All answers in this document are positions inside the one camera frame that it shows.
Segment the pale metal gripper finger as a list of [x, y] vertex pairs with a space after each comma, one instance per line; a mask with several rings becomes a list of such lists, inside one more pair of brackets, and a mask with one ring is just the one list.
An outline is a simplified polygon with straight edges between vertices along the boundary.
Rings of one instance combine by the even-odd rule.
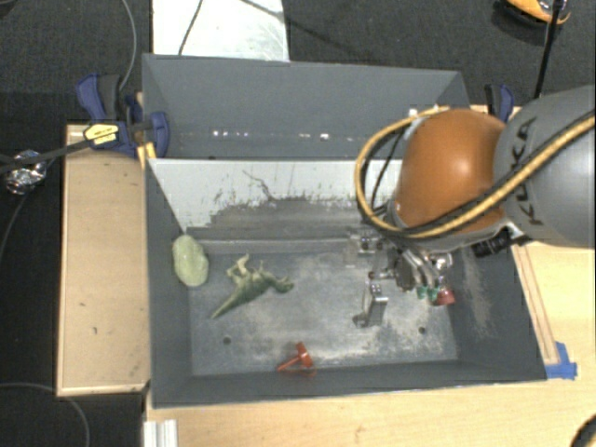
[[384, 239], [375, 232], [355, 232], [348, 236], [343, 257], [345, 264], [355, 264], [361, 257], [374, 256], [385, 247]]
[[357, 328], [371, 328], [383, 324], [388, 297], [383, 294], [382, 286], [369, 282], [362, 294], [362, 310], [353, 317]]

